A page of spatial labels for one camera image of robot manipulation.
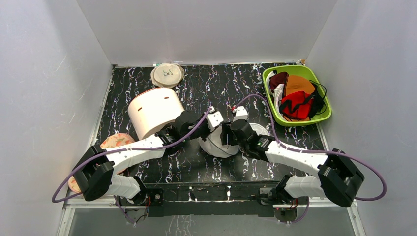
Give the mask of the white mesh laundry bag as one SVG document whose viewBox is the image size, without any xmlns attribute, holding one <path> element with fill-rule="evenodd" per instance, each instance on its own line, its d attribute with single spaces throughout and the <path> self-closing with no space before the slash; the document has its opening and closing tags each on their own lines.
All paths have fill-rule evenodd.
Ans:
<svg viewBox="0 0 417 236">
<path fill-rule="evenodd" d="M 220 133 L 220 131 L 215 131 L 214 134 L 207 137 L 205 141 L 202 138 L 198 139 L 198 143 L 203 151 L 218 158 L 228 158 L 240 153 L 240 147 L 238 145 L 222 145 L 221 140 L 214 141 L 214 135 Z"/>
</svg>

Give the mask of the red black bra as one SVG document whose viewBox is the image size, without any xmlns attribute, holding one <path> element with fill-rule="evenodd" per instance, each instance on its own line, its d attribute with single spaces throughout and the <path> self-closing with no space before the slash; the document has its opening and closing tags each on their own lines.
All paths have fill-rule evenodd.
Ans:
<svg viewBox="0 0 417 236">
<path fill-rule="evenodd" d="M 313 113 L 315 95 L 297 91 L 286 95 L 281 100 L 279 111 L 288 121 L 310 120 Z"/>
</svg>

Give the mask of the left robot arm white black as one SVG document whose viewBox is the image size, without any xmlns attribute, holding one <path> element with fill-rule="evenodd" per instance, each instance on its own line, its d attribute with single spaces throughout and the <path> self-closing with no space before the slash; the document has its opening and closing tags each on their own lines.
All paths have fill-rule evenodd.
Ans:
<svg viewBox="0 0 417 236">
<path fill-rule="evenodd" d="M 143 182 L 139 177 L 119 173 L 136 164 L 159 159 L 186 140 L 208 137 L 223 120 L 214 108 L 209 108 L 200 117 L 184 111 L 175 121 L 143 140 L 113 148 L 89 147 L 74 167 L 72 176 L 85 201 L 116 195 L 140 205 L 148 193 Z"/>
</svg>

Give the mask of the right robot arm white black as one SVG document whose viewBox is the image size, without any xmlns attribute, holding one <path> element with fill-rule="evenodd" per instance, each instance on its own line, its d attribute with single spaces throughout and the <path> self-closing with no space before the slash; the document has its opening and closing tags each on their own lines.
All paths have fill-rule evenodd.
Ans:
<svg viewBox="0 0 417 236">
<path fill-rule="evenodd" d="M 320 197 L 340 207 L 350 207 L 364 182 L 364 175 L 341 152 L 312 153 L 294 146 L 282 146 L 274 137 L 258 135 L 250 124 L 238 119 L 222 125 L 221 140 L 238 145 L 250 158 L 283 164 L 306 173 L 285 175 L 267 193 L 260 192 L 265 204 L 288 204 L 300 197 Z"/>
</svg>

